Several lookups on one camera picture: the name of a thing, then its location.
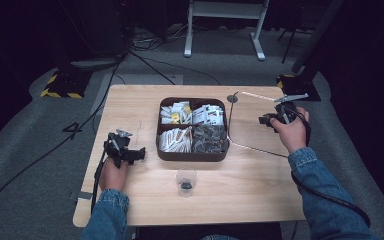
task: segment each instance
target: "clear cup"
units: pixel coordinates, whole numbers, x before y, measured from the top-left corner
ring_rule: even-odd
[[[182,168],[176,173],[176,185],[179,195],[190,197],[198,181],[198,174],[192,168]]]

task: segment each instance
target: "table top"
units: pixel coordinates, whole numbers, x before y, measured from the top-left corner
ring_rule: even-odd
[[[136,161],[128,170],[125,187],[125,193],[130,198],[128,225],[304,220],[302,198],[291,179],[291,169],[285,157],[235,144],[230,144],[225,159],[220,162],[165,161],[157,155],[157,124],[163,99],[215,98],[225,104],[226,115],[229,116],[231,103],[227,96],[241,91],[271,98],[283,96],[277,87],[111,86],[81,191],[93,192],[94,173],[101,159],[103,143],[109,132],[122,129],[133,134],[128,146],[130,150],[146,147],[145,159]],[[263,105],[258,102],[254,107]],[[235,138],[240,137],[240,132],[235,134]],[[271,149],[287,155],[278,137],[263,141],[270,141]],[[197,186],[189,198],[179,196],[175,184],[177,170],[184,167],[193,168],[198,173]],[[90,205],[90,200],[79,199],[73,217],[75,226],[86,226]]]

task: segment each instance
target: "sleeve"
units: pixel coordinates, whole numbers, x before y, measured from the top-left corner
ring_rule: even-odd
[[[107,189],[101,193],[81,239],[124,239],[129,198],[123,192]]]
[[[339,184],[310,148],[302,148],[288,157],[293,175],[306,187],[354,204],[350,194]],[[303,210],[312,239],[377,239],[364,219],[353,210],[300,190]]]

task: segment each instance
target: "person's left hand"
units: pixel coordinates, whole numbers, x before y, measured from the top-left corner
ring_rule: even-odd
[[[114,160],[108,157],[105,160],[104,167],[102,168],[101,176],[99,178],[99,186],[101,190],[114,189],[123,191],[124,184],[127,177],[127,168],[129,163],[127,161],[121,162],[120,169],[114,164]]]

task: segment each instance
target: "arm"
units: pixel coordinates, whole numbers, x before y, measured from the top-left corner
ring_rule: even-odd
[[[308,121],[309,113],[302,108],[297,110]],[[299,118],[287,125],[271,119],[271,124],[278,130],[282,143],[290,153],[288,161],[298,181],[326,195],[353,203],[350,194],[317,159],[315,152],[306,147],[306,131]],[[306,190],[300,193],[312,239],[376,239],[370,234],[362,217],[353,210]]]
[[[111,158],[105,161],[99,180],[102,193],[83,231],[82,239],[124,239],[129,198],[122,191],[127,168],[127,162],[122,162],[118,169]]]

